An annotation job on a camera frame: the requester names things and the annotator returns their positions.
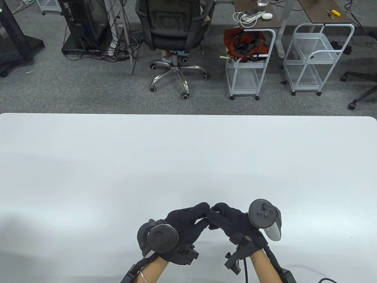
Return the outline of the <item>person's right hand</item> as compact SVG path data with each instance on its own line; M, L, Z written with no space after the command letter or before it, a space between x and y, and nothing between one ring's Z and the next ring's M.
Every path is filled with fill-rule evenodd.
M206 213L206 218L210 222L211 230L221 228L229 238L235 234L242 234L244 237L249 237L260 249L268 246L259 228L251 223L248 213L232 208L226 203L215 204Z

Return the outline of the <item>person's left hand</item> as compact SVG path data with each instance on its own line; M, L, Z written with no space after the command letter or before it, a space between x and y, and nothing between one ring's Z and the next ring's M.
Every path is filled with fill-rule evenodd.
M209 210L209 204L202 202L193 207L168 213L164 222L177 231L178 243L171 251L158 255L167 262L177 265L190 265L194 259L197 259L199 253L194 251L194 242L209 225L206 218Z

